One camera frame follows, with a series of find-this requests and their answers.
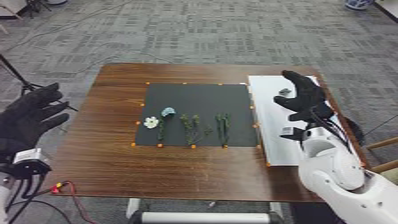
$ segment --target robotic hand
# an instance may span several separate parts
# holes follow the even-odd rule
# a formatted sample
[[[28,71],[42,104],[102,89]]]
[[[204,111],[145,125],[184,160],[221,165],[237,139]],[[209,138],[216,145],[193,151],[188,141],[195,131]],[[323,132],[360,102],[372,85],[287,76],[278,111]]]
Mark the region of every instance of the robotic hand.
[[[273,101],[296,112],[289,121],[308,123],[300,136],[301,184],[348,224],[398,224],[398,186],[360,167],[348,139],[340,137],[342,129],[328,119],[333,113],[324,104],[323,90],[298,73],[282,71],[282,76],[294,84],[296,97],[275,96]]]
[[[0,180],[3,180],[0,183],[0,224],[14,222],[38,191],[46,173],[51,170],[47,158],[40,149],[35,149],[35,144],[44,132],[69,119],[65,113],[58,114],[67,107],[67,102],[51,105],[60,98],[61,94],[54,83],[31,91],[0,113]],[[6,210],[15,199],[12,197],[5,206],[14,180],[21,180],[19,188],[22,181],[28,181],[26,193],[30,192],[31,177],[35,175],[40,177],[33,193],[22,195],[26,199],[22,207],[10,220],[6,220]]]

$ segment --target wire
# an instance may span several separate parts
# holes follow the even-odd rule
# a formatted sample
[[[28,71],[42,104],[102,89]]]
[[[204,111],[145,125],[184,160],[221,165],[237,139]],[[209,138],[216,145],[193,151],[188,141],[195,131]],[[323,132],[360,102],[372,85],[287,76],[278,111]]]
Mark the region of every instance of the wire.
[[[26,202],[26,201],[19,201],[19,202],[15,202],[15,203],[10,205],[10,207],[12,207],[14,205],[17,205],[17,204],[22,204],[24,202]],[[38,200],[31,200],[30,203],[40,203],[40,204],[44,204],[46,206],[49,206],[49,207],[53,208],[53,210],[58,212],[58,214],[61,215],[67,224],[70,224],[70,219],[69,219],[65,213],[61,212],[61,210],[54,207],[54,205],[51,205],[47,202],[38,201]]]
[[[328,122],[328,123],[332,124],[332,126],[337,128],[339,133],[340,133],[342,136],[344,136],[344,142],[348,142],[348,136],[346,136],[346,134],[344,134],[344,131],[342,131],[339,125],[335,124],[335,122],[333,122],[330,119],[326,119],[326,122]]]
[[[159,58],[156,55],[152,55],[152,54],[149,54],[149,53],[143,53],[143,52],[140,52],[140,54],[150,56],[154,59],[157,59],[157,60],[168,62],[170,64],[173,64],[172,61],[168,61],[166,59]]]
[[[31,195],[28,195],[28,191],[31,189],[31,176],[28,177],[28,185],[26,185],[26,188],[24,188],[24,191],[22,191],[22,194],[21,194],[21,198],[22,199],[28,199]]]
[[[398,114],[381,122],[380,125],[365,132],[364,136],[388,123],[388,121],[398,117]]]
[[[44,22],[31,28],[28,34],[22,36],[22,38],[19,38],[19,40],[15,41],[15,43],[19,43],[24,39],[28,39],[28,36],[30,36],[30,33],[31,31],[38,30],[40,26],[47,23],[51,17],[54,17],[60,13],[53,13],[46,18],[42,18]],[[3,52],[10,51],[14,49],[15,45],[6,49],[3,50]]]
[[[8,75],[15,78],[15,75],[12,74],[12,72],[8,71],[8,68],[0,64],[0,66],[1,66],[1,68],[3,68],[3,70],[5,70],[5,72],[8,73]]]
[[[12,196],[10,200],[8,200],[8,205],[6,205],[6,207],[5,207],[5,213],[8,212],[8,209],[10,209],[14,200],[15,200],[15,197],[17,197],[17,195],[19,195],[21,187],[22,187],[22,179],[21,179],[21,181],[19,181],[19,186],[17,186],[17,189],[15,189],[14,196]]]
[[[102,58],[101,60],[93,61],[93,62],[90,63],[90,65],[88,65],[79,71],[72,72],[70,74],[77,74],[77,73],[85,72],[85,71],[88,70],[88,68],[90,68],[97,63],[101,63],[102,61],[106,61],[109,58],[117,58],[117,57],[118,57],[118,56],[113,55],[113,56]]]
[[[344,141],[344,139],[340,138],[340,135],[337,134],[337,132],[332,130],[330,126],[326,125],[324,121],[319,119],[319,116],[316,115],[314,113],[314,107],[310,107],[308,109],[308,113],[310,113],[310,117],[317,123],[317,125],[326,129],[326,131],[333,134],[333,136],[337,137],[337,139],[340,140],[344,146],[346,146],[346,149],[348,149],[348,152],[351,153],[351,149],[349,149],[349,144],[348,142]]]
[[[24,208],[26,208],[26,206],[28,206],[31,200],[33,200],[33,197],[35,197],[35,194],[37,194],[37,192],[38,192],[40,185],[42,185],[42,182],[44,182],[44,178],[46,178],[46,174],[40,174],[38,182],[37,182],[35,189],[33,189],[33,193],[30,194],[28,200],[24,201],[24,204],[22,204],[22,206],[21,206],[21,208],[19,208],[19,210],[17,210],[17,212],[15,212],[15,214],[14,214],[14,216],[12,216],[12,218],[10,218],[10,220],[8,220],[8,224],[14,223],[14,221],[15,221],[19,215],[21,215],[21,212],[22,212],[22,210],[24,210]]]
[[[72,106],[69,106],[69,105],[67,105],[67,107],[65,107],[65,108],[67,108],[69,110],[72,110],[72,111],[76,111],[76,112],[77,112],[77,109],[76,109]]]
[[[67,185],[65,181],[56,183],[47,189],[44,189],[40,192],[37,192],[35,196],[40,196],[42,194],[46,194],[49,192],[56,193],[53,190],[54,189],[58,190],[65,185]]]
[[[72,202],[74,202],[74,205],[76,205],[76,208],[77,208],[77,212],[79,212],[79,216],[81,216],[81,219],[85,222],[88,222],[90,224],[95,224],[95,222],[92,221],[90,217],[88,217],[88,214],[86,214],[86,211],[83,209],[83,205],[77,201],[77,197],[76,197],[76,187],[74,187],[74,184],[70,181],[65,181],[63,183],[69,184],[70,186],[70,197],[72,197]]]
[[[35,34],[26,41],[22,41],[21,43],[17,43],[3,52],[8,52],[15,47],[19,47],[22,44],[26,44],[30,42],[31,39],[35,39],[38,36],[44,36],[51,33],[56,33],[67,29],[70,29],[81,22],[83,20],[86,20],[90,17],[97,16],[101,13],[104,13],[106,11],[109,11],[111,9],[115,9],[117,7],[122,7],[127,3],[131,3],[133,0],[129,0],[127,2],[120,3],[118,5],[108,7],[106,9],[99,9],[97,11],[93,11],[90,13],[90,15],[86,17],[83,17],[76,22],[69,23],[67,25],[60,26],[56,29],[49,30],[44,33]]]

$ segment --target gray carpet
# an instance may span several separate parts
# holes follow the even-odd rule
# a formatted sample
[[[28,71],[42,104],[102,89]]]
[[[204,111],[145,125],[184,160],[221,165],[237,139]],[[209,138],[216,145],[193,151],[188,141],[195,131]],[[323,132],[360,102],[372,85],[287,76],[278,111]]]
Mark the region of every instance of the gray carpet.
[[[0,33],[0,52],[30,81],[60,83],[76,107],[99,67],[109,62],[310,65],[324,75],[342,113],[365,132],[398,111],[398,26],[372,7],[353,12],[340,2],[131,0],[122,4],[118,0],[70,0],[33,19],[0,21],[10,32]],[[19,83],[1,69],[0,92],[3,108],[17,97]],[[398,136],[396,124],[398,119],[365,136],[367,143]],[[49,154],[61,137],[54,129],[42,138]],[[365,154],[372,165],[398,159],[394,147]],[[70,200],[44,199],[74,223],[83,223]],[[83,203],[99,223],[125,223],[125,199],[86,198]],[[182,203],[195,211],[207,210],[195,201],[145,203],[159,210],[182,208]],[[255,203],[227,206],[229,211],[268,209]],[[61,223],[58,220],[37,205],[19,223]]]

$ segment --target black glove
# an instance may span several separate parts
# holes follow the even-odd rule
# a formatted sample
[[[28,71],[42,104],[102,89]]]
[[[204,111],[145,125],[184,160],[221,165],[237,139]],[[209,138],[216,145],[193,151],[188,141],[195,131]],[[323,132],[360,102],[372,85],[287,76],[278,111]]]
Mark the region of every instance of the black glove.
[[[282,96],[273,97],[273,102],[296,113],[289,115],[289,121],[312,122],[310,112],[319,118],[326,119],[332,117],[333,112],[324,104],[324,92],[312,80],[292,71],[282,71],[284,78],[294,84],[296,96],[294,98],[284,98]]]
[[[6,106],[0,114],[0,154],[12,155],[31,149],[44,132],[67,121],[69,115],[56,114],[69,103],[49,105],[60,98],[54,83],[30,92]]]

